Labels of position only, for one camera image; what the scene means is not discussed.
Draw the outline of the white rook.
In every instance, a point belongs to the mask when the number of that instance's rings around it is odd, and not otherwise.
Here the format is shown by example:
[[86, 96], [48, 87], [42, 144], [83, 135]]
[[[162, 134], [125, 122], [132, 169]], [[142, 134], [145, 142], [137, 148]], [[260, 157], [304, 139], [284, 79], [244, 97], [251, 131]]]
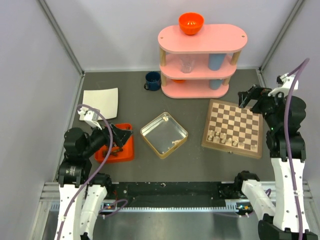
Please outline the white rook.
[[212, 141], [214, 136], [215, 136], [215, 132], [213, 130], [209, 130], [207, 140]]

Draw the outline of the gold metal tin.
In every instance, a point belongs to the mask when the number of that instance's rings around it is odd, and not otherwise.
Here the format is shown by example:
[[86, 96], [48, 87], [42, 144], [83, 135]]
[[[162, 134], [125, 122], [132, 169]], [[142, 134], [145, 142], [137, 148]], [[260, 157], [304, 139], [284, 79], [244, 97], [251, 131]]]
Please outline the gold metal tin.
[[140, 134], [160, 159], [167, 158], [188, 139], [188, 132], [168, 113], [163, 112], [141, 128]]

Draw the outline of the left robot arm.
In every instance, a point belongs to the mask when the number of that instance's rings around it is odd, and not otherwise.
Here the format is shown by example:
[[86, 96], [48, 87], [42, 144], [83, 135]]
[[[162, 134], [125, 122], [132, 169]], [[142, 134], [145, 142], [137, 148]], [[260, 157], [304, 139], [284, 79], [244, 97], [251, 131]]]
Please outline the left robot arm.
[[59, 214], [56, 240], [91, 240], [103, 200], [114, 191], [109, 175], [90, 177], [90, 157], [101, 149], [104, 155], [133, 158], [133, 128], [129, 123], [94, 127], [88, 134], [73, 127], [64, 134], [64, 159], [58, 170]]

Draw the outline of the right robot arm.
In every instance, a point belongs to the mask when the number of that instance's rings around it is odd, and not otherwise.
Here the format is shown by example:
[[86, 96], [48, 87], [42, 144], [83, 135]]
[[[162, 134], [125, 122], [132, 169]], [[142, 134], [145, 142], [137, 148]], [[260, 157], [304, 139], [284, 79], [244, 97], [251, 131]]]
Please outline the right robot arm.
[[266, 144], [275, 178], [275, 202], [262, 187], [258, 176], [249, 171], [235, 178], [233, 192], [247, 198], [258, 218], [261, 240], [317, 240], [310, 230], [304, 207], [303, 172], [306, 143], [299, 132], [306, 117], [306, 103], [284, 90], [253, 85], [238, 92], [238, 106], [243, 109], [251, 101], [250, 111], [262, 117], [269, 130]]

